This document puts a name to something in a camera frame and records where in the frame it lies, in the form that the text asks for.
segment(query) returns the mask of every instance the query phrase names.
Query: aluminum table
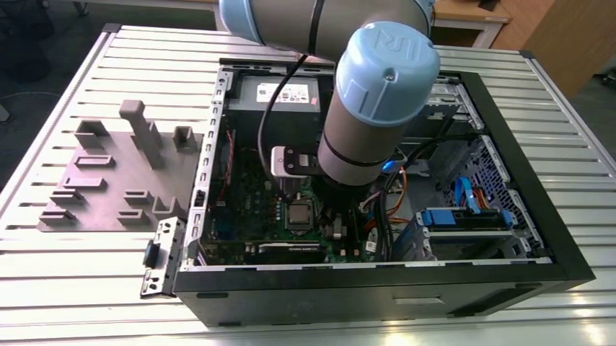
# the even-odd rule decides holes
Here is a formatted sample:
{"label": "aluminum table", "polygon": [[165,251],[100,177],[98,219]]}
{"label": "aluminum table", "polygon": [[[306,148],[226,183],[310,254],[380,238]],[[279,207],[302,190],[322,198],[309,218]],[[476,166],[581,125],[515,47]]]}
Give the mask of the aluminum table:
{"label": "aluminum table", "polygon": [[616,165],[544,70],[519,52],[438,48],[477,72],[597,279],[485,317],[207,329],[179,300],[142,301],[149,232],[42,233],[79,122],[119,119],[140,99],[161,132],[203,133],[219,59],[291,60],[227,32],[108,27],[0,195],[0,342],[134,345],[616,344]]}

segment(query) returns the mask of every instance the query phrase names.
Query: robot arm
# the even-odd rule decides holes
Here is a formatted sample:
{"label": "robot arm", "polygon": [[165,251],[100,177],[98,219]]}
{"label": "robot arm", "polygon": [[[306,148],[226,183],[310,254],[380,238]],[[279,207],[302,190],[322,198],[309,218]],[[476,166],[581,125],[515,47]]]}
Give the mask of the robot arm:
{"label": "robot arm", "polygon": [[426,35],[433,0],[221,0],[229,31],[338,61],[318,163],[338,184],[381,173],[438,76]]}

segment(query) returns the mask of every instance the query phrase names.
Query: black case frame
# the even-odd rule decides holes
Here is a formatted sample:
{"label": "black case frame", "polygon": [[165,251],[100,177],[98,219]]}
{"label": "black case frame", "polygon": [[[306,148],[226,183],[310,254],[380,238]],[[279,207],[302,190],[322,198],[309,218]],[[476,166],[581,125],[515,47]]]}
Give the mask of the black case frame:
{"label": "black case frame", "polygon": [[[238,61],[222,61],[222,64]],[[243,63],[273,63],[243,61]],[[595,279],[479,74],[442,71],[467,88],[552,264],[385,265],[341,270],[179,271],[174,292],[209,326],[488,315]]]}

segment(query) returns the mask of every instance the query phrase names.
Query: blue cable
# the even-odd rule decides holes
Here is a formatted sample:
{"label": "blue cable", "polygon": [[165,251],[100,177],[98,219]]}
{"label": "blue cable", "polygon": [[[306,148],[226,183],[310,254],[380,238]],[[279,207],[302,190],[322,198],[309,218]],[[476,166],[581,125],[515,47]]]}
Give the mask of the blue cable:
{"label": "blue cable", "polygon": [[471,180],[467,177],[460,177],[459,179],[456,179],[456,207],[460,206],[463,196],[467,197],[467,203],[469,205],[471,210],[473,211],[473,214],[481,213],[481,209],[480,207],[477,207],[477,201],[473,195],[473,185],[471,184]]}

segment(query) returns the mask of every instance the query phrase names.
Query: ur logo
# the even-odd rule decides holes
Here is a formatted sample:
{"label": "ur logo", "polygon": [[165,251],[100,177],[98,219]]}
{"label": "ur logo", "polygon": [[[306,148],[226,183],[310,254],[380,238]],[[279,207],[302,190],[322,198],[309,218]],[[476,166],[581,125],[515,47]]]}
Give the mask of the ur logo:
{"label": "ur logo", "polygon": [[397,58],[414,60],[417,56],[416,44],[409,37],[396,35],[384,29],[378,30],[377,42],[374,45],[377,50],[388,51],[397,55]]}

